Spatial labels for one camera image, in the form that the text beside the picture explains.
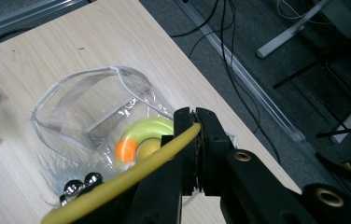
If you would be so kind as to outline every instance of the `light wood tabletop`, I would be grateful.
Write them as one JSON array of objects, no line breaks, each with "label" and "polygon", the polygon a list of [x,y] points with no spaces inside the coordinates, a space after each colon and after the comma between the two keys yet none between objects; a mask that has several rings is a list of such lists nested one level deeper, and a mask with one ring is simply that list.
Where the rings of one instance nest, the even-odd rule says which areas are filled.
[{"label": "light wood tabletop", "polygon": [[[37,100],[69,74],[108,65],[144,73],[174,108],[214,111],[239,148],[300,192],[137,0],[101,0],[0,44],[0,223],[39,223],[58,200],[40,171],[45,146],[28,121]],[[197,196],[183,207],[182,223],[224,223],[219,198]]]}]

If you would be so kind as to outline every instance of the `transparent plastic bag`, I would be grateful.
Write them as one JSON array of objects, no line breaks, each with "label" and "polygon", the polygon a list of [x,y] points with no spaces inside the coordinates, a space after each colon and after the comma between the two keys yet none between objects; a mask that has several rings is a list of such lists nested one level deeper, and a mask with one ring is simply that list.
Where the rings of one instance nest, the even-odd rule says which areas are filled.
[{"label": "transparent plastic bag", "polygon": [[56,82],[29,120],[47,146],[39,151],[42,174],[56,195],[65,183],[90,172],[104,181],[133,165],[114,155],[120,135],[143,118],[173,119],[174,110],[146,76],[125,66],[82,71]]}]

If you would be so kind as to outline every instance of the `yellow stick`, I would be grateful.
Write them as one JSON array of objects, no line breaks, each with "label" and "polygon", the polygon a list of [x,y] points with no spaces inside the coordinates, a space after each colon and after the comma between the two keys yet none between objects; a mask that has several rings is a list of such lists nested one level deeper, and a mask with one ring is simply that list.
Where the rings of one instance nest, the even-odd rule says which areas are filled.
[{"label": "yellow stick", "polygon": [[71,223],[88,215],[90,212],[111,201],[123,191],[138,183],[173,158],[196,137],[200,130],[200,124],[193,124],[181,135],[167,143],[145,160],[138,162],[129,170],[101,184],[91,192],[81,195],[66,206],[49,212],[44,216],[41,223]]}]

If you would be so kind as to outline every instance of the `gray carpet floor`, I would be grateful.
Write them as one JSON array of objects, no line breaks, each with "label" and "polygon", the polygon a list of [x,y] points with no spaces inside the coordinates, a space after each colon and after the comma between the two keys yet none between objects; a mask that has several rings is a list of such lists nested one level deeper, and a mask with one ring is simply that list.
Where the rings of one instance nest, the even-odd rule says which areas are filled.
[{"label": "gray carpet floor", "polygon": [[[18,0],[10,3],[0,0],[0,16],[17,10],[17,8],[29,6],[33,2]],[[140,2],[169,35],[183,34],[196,27],[174,0],[140,0]],[[215,2],[215,0],[190,1],[204,18],[208,18]],[[219,2],[213,18],[208,23],[213,30],[220,29],[223,1]],[[174,41],[186,55],[190,56],[191,61],[247,127],[255,133],[268,151],[277,160],[278,158],[281,160],[282,167],[298,186],[303,188],[312,183],[332,184],[332,176],[329,179],[329,176],[323,173],[321,167],[317,166],[315,158],[312,157],[312,153],[319,152],[327,159],[341,165],[343,161],[351,160],[351,134],[340,145],[333,144],[329,138],[316,138],[317,133],[332,131],[336,128],[335,120],[298,79],[290,81],[278,90],[273,89],[273,84],[312,62],[323,48],[337,41],[342,41],[342,35],[332,25],[308,23],[302,32],[291,38],[281,48],[268,57],[259,59],[255,51],[296,21],[285,19],[279,15],[277,1],[275,0],[234,0],[233,2],[236,27],[234,31],[228,29],[224,32],[224,43],[227,46],[233,45],[234,55],[289,121],[301,131],[305,137],[304,147],[301,147],[301,142],[295,141],[281,128],[242,81],[238,81],[237,84],[237,89],[241,92],[241,96],[238,96],[232,87],[220,55],[205,39],[202,39],[194,48],[203,36],[200,32],[174,38]],[[308,1],[289,1],[289,3],[301,13],[311,6]],[[35,27],[87,4],[87,1],[77,1],[69,8],[21,24],[15,29]],[[289,7],[284,4],[280,5],[280,10],[286,15],[295,16]],[[230,24],[232,22],[231,10],[228,7],[226,11],[225,23]],[[328,22],[322,16],[316,17],[315,20]],[[323,72],[319,66],[313,68],[303,77],[309,83],[314,84],[319,91],[331,89],[337,92],[335,95],[338,97],[333,98],[332,103],[337,107],[337,111],[342,118],[345,118],[351,111],[351,104],[335,88],[329,87],[330,84],[323,78]],[[247,107],[260,120],[260,126],[268,137],[265,137],[261,130],[257,130],[258,124],[252,119],[251,114],[246,109]],[[350,183],[347,183],[346,186],[348,190],[351,190]]]}]

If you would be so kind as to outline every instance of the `yellow object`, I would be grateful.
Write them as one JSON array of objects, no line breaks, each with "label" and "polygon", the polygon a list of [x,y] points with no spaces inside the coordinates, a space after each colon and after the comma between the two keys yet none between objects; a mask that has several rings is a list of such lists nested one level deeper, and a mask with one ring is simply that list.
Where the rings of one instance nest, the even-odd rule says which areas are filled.
[{"label": "yellow object", "polygon": [[115,152],[123,162],[134,161],[140,144],[148,139],[161,140],[163,135],[174,134],[173,122],[160,117],[140,119],[129,126],[115,145]]},{"label": "yellow object", "polygon": [[153,153],[145,160],[138,162],[129,170],[97,186],[91,192],[79,196],[66,206],[50,211],[44,216],[41,223],[71,223],[88,215],[90,212],[111,201],[123,191],[145,178],[165,164],[169,159],[173,158],[196,137],[200,130],[200,124],[193,124],[181,135],[164,145],[160,150]]},{"label": "yellow object", "polygon": [[142,161],[160,148],[161,141],[157,139],[148,139],[144,141],[137,149],[137,161]]}]

